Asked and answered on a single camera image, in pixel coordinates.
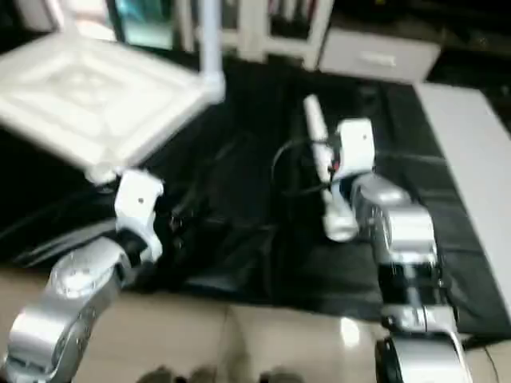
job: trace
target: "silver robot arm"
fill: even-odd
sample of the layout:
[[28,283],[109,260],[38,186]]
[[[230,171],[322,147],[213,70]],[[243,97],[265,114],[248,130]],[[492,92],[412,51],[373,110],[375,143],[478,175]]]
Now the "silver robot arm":
[[382,324],[390,331],[375,349],[378,381],[471,383],[429,212],[374,173],[354,182],[351,204],[361,235],[373,244]]
[[123,173],[115,200],[117,229],[63,257],[39,300],[10,331],[2,376],[12,383],[71,382],[94,324],[162,248],[153,229],[163,184],[147,172]]

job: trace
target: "black cloth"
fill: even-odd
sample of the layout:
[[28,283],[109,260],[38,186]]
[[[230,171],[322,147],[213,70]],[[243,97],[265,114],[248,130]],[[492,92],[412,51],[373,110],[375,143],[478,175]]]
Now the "black cloth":
[[[4,50],[13,45],[4,42]],[[198,65],[183,53],[152,52],[190,68]],[[302,102],[316,93],[331,129],[341,118],[368,116],[377,150],[403,154],[392,160],[379,156],[376,169],[430,210],[460,331],[511,334],[485,256],[411,87],[279,64],[226,60],[224,70],[225,102],[208,108],[143,165],[165,181],[169,205],[193,190],[200,214],[178,239],[169,234],[167,221],[159,221],[165,254],[142,290],[379,320],[381,296],[369,245],[327,240],[318,196],[282,197],[270,182],[278,148],[306,136]],[[113,216],[112,192],[94,190],[78,170],[3,130],[0,158],[0,227],[25,220],[15,230],[0,231],[6,262],[56,235]],[[276,171],[279,188],[316,182],[308,148],[290,153]]]

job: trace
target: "drawer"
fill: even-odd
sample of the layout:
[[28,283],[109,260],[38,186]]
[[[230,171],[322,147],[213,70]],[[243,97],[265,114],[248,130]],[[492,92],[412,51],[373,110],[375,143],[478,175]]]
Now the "drawer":
[[440,46],[434,43],[331,30],[319,69],[399,82],[423,81],[439,53]]

